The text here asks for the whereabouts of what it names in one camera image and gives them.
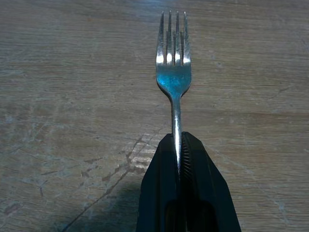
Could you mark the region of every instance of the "table surface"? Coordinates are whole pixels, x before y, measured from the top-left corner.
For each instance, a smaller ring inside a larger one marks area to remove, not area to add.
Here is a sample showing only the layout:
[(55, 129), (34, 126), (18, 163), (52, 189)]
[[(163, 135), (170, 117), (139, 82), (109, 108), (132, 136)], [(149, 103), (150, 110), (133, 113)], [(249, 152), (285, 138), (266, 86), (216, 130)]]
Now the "table surface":
[(155, 82), (161, 12), (188, 14), (182, 125), (228, 183), (243, 231), (309, 231), (309, 2), (5, 0), (0, 231), (135, 230), (170, 132)]

